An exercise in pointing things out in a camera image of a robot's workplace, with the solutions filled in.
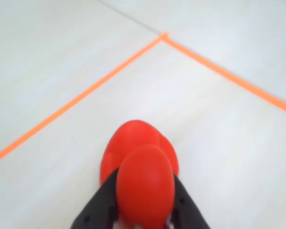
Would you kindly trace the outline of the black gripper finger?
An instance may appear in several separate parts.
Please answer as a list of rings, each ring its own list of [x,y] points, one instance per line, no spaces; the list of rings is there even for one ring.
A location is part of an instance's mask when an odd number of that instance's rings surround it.
[[[72,229],[113,229],[118,221],[116,179],[114,170],[73,221]]]
[[[175,196],[171,223],[174,229],[210,229],[180,179],[174,175]]]

